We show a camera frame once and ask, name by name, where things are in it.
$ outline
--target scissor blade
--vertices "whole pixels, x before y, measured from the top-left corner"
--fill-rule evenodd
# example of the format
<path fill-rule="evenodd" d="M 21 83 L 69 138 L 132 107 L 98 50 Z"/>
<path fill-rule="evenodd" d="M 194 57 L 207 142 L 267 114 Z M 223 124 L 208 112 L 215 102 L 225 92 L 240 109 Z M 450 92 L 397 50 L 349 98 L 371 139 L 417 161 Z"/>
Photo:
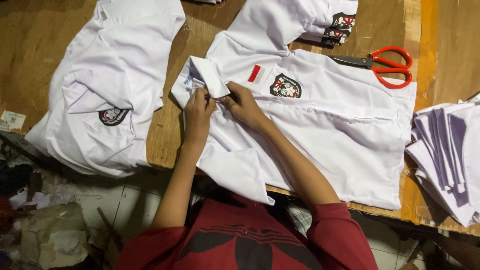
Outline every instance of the scissor blade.
<path fill-rule="evenodd" d="M 372 58 L 359 58 L 359 57 L 341 56 L 341 55 L 329 55 L 328 57 L 330 57 L 331 59 L 333 59 L 335 62 L 339 64 L 353 66 L 353 67 L 371 69 L 373 64 Z"/>

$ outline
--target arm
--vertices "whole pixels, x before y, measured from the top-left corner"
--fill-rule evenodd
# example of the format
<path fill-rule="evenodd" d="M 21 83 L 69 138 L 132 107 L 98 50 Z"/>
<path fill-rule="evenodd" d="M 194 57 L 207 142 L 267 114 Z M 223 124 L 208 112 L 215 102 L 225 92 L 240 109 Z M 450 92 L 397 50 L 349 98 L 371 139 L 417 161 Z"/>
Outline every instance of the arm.
<path fill-rule="evenodd" d="M 228 88 L 238 99 L 223 101 L 238 119 L 259 131 L 280 159 L 295 190 L 310 210 L 314 205 L 340 202 L 325 176 L 268 119 L 258 107 L 249 89 L 230 82 Z"/>
<path fill-rule="evenodd" d="M 207 102 L 206 89 L 197 89 L 185 106 L 185 140 L 181 146 L 172 178 L 152 221 L 152 228 L 185 225 L 190 191 L 196 163 L 205 147 L 210 128 L 210 116 L 216 109 L 215 101 Z"/>

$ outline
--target white shirt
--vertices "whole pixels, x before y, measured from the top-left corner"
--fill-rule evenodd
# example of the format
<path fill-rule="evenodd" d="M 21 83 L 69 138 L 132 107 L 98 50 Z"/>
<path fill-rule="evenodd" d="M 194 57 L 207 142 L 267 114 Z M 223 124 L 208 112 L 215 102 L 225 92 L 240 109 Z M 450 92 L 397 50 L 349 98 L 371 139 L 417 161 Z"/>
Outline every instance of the white shirt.
<path fill-rule="evenodd" d="M 124 177 L 147 166 L 145 140 L 173 38 L 179 0 L 100 0 L 50 82 L 48 112 L 25 137 L 87 174 Z"/>
<path fill-rule="evenodd" d="M 287 48 L 314 23 L 329 25 L 331 13 L 356 7 L 349 0 L 248 0 L 228 30 L 215 37 L 205 59 L 190 57 L 172 93 L 184 107 L 203 85 L 213 98 L 229 93 L 228 81 L 249 88 L 341 200 L 399 209 L 416 83 L 387 89 L 370 70 Z M 265 184 L 294 190 L 265 139 L 222 103 L 217 108 L 197 166 L 220 186 L 266 204 L 274 201 Z"/>

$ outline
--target person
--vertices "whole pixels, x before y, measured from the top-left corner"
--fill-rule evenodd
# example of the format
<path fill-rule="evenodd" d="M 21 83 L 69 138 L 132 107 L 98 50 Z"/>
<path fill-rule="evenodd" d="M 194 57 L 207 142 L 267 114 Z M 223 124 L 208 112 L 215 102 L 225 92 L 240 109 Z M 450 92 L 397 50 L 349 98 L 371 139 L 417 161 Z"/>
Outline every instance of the person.
<path fill-rule="evenodd" d="M 115 269 L 378 269 L 363 231 L 327 179 L 262 113 L 249 89 L 227 87 L 234 96 L 220 102 L 266 138 L 312 213 L 307 237 L 265 205 L 233 193 L 231 203 L 205 198 L 185 226 L 195 165 L 216 110 L 207 90 L 197 89 L 184 109 L 185 139 L 152 227 L 128 243 Z"/>

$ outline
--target shirt sleeve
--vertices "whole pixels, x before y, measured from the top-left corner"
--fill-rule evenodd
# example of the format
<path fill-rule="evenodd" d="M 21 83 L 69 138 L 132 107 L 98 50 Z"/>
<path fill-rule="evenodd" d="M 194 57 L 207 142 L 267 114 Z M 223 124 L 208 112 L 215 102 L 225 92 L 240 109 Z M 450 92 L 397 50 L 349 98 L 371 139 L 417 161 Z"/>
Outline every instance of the shirt sleeve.
<path fill-rule="evenodd" d="M 139 234 L 121 251 L 115 270 L 147 269 L 168 259 L 174 248 L 185 240 L 187 227 L 151 229 Z"/>
<path fill-rule="evenodd" d="M 345 203 L 316 205 L 307 237 L 320 249 L 325 269 L 378 269 L 367 239 Z"/>

